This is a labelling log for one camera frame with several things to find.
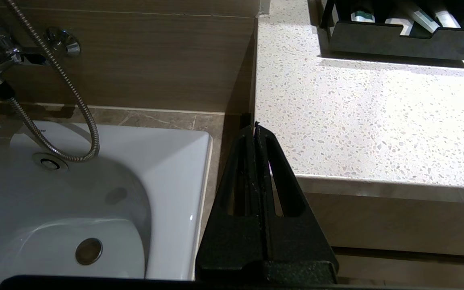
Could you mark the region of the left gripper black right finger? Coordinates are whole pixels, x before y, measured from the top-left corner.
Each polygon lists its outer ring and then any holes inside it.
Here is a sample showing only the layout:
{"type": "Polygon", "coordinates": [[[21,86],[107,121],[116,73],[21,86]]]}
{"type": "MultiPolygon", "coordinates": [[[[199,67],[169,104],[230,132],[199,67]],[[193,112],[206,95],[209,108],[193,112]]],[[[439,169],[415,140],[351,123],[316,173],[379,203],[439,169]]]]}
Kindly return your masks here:
{"type": "Polygon", "coordinates": [[[337,259],[276,136],[256,125],[267,278],[335,278],[337,259]]]}

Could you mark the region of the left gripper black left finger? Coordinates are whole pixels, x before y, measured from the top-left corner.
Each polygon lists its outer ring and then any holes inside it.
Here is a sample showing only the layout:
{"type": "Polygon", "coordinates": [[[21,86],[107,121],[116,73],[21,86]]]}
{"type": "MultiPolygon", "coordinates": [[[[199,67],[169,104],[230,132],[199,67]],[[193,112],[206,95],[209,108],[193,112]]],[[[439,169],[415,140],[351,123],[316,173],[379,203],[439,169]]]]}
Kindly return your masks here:
{"type": "Polygon", "coordinates": [[[197,278],[244,278],[263,260],[260,193],[251,126],[232,142],[196,258],[197,278]]]}

